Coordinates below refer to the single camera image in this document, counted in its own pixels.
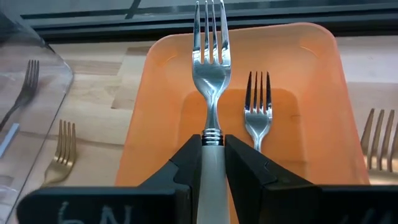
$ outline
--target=orange tray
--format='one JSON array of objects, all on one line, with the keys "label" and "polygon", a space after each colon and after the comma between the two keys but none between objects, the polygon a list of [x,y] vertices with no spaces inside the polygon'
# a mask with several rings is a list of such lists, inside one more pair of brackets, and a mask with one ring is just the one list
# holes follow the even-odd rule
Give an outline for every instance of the orange tray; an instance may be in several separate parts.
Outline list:
[{"label": "orange tray", "polygon": [[[218,103],[223,133],[253,146],[243,118],[248,76],[269,71],[274,120],[262,153],[316,184],[368,184],[332,34],[297,23],[231,30],[229,39],[231,83]],[[206,103],[192,80],[192,44],[192,34],[171,35],[149,50],[116,185],[141,184],[203,130]]]}]

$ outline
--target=handwritten label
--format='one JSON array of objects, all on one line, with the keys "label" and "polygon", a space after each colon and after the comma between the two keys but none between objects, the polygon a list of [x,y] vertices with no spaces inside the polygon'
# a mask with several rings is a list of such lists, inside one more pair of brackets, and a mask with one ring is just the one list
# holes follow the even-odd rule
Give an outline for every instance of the handwritten label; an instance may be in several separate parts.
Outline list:
[{"label": "handwritten label", "polygon": [[[60,210],[58,211],[58,224],[85,224],[81,220],[67,220],[64,218],[65,211],[69,205],[69,202],[63,202]],[[131,221],[131,210],[132,207],[124,206],[124,221],[118,223],[114,217],[114,213],[111,207],[104,205],[101,212],[101,220],[99,224],[130,224]]]}]

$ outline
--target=white fork handle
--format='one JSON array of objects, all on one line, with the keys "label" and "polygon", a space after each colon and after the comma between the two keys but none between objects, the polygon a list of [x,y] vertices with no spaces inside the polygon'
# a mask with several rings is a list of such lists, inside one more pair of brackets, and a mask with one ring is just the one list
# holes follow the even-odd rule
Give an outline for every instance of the white fork handle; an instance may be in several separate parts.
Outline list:
[{"label": "white fork handle", "polygon": [[229,224],[224,146],[202,146],[198,224]]}]

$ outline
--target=gold fork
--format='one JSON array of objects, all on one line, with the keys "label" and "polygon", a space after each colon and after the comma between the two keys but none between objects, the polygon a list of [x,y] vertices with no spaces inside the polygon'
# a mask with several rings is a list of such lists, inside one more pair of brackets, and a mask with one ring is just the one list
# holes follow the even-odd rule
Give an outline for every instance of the gold fork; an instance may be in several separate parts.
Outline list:
[{"label": "gold fork", "polygon": [[65,180],[76,161],[75,123],[60,120],[57,151],[50,165],[44,172],[41,187]]}]

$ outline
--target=wooden table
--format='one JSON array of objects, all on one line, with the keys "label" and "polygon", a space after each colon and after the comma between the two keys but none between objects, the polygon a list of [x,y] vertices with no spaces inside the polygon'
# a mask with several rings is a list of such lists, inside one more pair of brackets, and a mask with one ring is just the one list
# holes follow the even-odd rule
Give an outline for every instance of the wooden table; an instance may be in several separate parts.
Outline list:
[{"label": "wooden table", "polygon": [[[371,107],[398,109],[397,37],[338,39],[358,132]],[[57,119],[76,123],[79,157],[62,185],[114,185],[144,60],[153,42],[53,45],[75,72]],[[22,195],[37,189],[55,152],[50,131]],[[12,215],[8,223],[16,223]]]}]

